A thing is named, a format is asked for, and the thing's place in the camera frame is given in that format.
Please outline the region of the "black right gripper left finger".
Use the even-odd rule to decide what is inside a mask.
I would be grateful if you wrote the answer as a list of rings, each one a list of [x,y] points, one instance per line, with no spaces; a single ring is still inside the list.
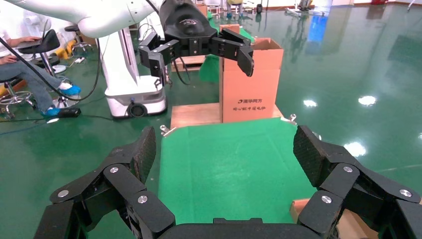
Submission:
[[[147,126],[133,143],[115,147],[98,168],[54,191],[35,238],[85,239],[113,211],[135,238],[159,238],[176,220],[146,187],[155,156],[155,130]]]

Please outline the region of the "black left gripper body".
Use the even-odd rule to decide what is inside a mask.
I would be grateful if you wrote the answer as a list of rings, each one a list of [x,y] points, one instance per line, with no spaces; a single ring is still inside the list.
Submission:
[[[164,0],[159,18],[165,41],[177,41],[173,46],[176,57],[211,54],[211,40],[217,30],[191,0]]]

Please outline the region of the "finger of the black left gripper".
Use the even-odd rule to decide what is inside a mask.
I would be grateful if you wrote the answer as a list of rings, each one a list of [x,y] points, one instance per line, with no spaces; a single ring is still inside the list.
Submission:
[[[210,39],[210,54],[233,60],[243,73],[251,77],[254,71],[251,41],[228,28],[223,28]]]
[[[165,67],[181,56],[179,40],[165,41],[156,32],[151,32],[138,46],[141,64],[150,69],[151,76],[165,78]]]

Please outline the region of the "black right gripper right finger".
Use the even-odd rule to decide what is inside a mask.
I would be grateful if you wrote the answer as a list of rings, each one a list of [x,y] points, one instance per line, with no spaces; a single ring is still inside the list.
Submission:
[[[421,196],[364,167],[343,146],[320,140],[300,125],[293,153],[316,192],[297,223],[326,239],[345,210],[357,214],[380,239],[422,236]]]

